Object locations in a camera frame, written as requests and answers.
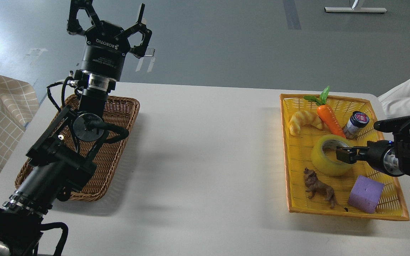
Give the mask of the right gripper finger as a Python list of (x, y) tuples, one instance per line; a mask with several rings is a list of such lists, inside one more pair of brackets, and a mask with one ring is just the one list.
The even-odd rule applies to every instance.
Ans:
[(347, 164), (366, 160), (368, 147), (337, 147), (336, 159)]

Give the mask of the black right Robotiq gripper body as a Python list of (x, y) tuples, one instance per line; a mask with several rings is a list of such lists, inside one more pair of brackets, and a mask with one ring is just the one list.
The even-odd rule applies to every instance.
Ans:
[(384, 174), (390, 174), (391, 167), (385, 163), (385, 156), (393, 148), (392, 141), (379, 140), (367, 141), (366, 162), (374, 170)]

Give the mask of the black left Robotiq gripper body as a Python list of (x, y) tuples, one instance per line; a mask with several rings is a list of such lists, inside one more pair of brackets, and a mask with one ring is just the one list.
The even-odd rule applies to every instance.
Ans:
[(85, 31), (86, 45), (80, 70), (98, 74), (115, 81), (120, 81), (125, 58), (130, 50), (127, 38), (115, 36), (123, 32), (123, 28), (107, 21), (101, 21), (104, 31), (91, 26)]

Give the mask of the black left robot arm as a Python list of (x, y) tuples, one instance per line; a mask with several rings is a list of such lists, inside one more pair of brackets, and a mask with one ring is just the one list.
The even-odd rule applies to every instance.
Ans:
[(0, 256), (36, 256), (43, 232), (52, 229), (62, 231), (54, 255), (62, 254), (67, 225), (44, 224), (43, 217), (56, 199), (67, 201), (85, 187), (96, 172), (93, 160), (102, 146), (130, 134), (127, 128), (107, 123), (104, 109), (126, 56), (154, 55), (148, 47), (152, 31), (143, 20), (144, 10), (141, 4), (136, 23), (124, 29), (100, 20), (91, 0), (70, 2), (67, 32), (86, 39), (81, 67), (62, 83), (60, 105), (47, 87), (58, 115), (26, 154), (33, 170), (0, 208)]

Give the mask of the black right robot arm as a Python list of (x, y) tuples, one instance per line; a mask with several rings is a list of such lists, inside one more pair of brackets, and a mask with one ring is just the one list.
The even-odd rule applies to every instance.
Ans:
[(410, 116), (377, 121), (374, 129), (392, 133), (393, 139), (368, 141), (365, 147), (338, 146), (337, 159), (347, 164), (365, 161), (373, 170), (391, 177), (410, 176)]

